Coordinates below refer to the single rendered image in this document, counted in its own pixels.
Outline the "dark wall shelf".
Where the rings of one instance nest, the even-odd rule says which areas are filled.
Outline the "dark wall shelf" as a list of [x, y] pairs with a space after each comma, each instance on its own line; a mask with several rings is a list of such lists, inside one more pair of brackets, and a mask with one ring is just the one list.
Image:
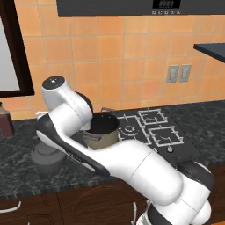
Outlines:
[[225, 43], [194, 44], [193, 48], [225, 63]]

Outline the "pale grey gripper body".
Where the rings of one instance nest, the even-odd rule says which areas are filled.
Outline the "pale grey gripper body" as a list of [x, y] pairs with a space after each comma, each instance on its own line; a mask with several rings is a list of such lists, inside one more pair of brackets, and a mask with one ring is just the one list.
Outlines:
[[83, 131], [83, 138], [84, 139], [90, 139], [90, 140], [93, 140], [93, 141], [96, 140], [96, 137], [93, 134], [88, 133], [86, 131]]

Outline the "brown cupboard door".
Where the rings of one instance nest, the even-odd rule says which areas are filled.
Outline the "brown cupboard door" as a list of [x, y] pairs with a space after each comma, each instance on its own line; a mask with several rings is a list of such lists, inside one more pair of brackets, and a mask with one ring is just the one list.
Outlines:
[[208, 169], [214, 175], [215, 185], [208, 199], [212, 213], [205, 225], [213, 225], [225, 221], [225, 164], [210, 165]]
[[58, 192], [64, 225], [130, 225], [146, 199], [123, 181]]

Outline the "black hob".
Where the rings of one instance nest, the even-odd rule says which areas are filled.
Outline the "black hob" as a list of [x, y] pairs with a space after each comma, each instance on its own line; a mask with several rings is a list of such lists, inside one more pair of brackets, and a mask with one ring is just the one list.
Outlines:
[[143, 142], [173, 166], [200, 157], [194, 144], [162, 107], [120, 110], [115, 116], [120, 121], [120, 141]]

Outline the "brown drawer front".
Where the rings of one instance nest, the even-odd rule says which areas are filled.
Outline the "brown drawer front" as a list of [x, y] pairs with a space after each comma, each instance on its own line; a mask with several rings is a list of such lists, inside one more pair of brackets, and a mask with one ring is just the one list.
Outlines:
[[19, 210], [0, 214], [0, 225], [63, 225], [56, 193], [0, 200], [0, 209], [16, 207], [20, 201]]

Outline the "beige cooking pot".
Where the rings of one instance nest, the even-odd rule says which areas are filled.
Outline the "beige cooking pot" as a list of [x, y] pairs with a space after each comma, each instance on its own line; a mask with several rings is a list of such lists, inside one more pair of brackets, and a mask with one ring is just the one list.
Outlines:
[[93, 113], [91, 129], [86, 131], [93, 134], [96, 140], [84, 139], [91, 149], [103, 149], [119, 141], [120, 122], [115, 116], [116, 111], [103, 107], [100, 112]]

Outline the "brown bottle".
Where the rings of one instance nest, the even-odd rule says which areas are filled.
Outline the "brown bottle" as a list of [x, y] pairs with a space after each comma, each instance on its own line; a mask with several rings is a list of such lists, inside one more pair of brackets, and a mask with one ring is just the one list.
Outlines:
[[0, 132], [4, 138], [12, 137], [15, 134], [10, 112], [3, 108], [2, 102], [0, 102]]

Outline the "dark framed window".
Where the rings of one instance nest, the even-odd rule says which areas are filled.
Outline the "dark framed window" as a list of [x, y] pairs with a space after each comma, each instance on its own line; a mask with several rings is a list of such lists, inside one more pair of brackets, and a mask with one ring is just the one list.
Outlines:
[[0, 98], [33, 96], [14, 0], [0, 0]]

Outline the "grey wall socket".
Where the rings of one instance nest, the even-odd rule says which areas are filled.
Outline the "grey wall socket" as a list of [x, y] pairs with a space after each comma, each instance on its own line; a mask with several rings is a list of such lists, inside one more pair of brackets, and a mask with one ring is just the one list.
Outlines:
[[178, 78], [179, 65], [170, 65], [167, 72], [166, 83], [175, 83]]
[[179, 71], [179, 79], [178, 79], [178, 81], [180, 83], [188, 81], [191, 68], [192, 68], [191, 64], [182, 64], [181, 65], [181, 68], [180, 68], [180, 71]]

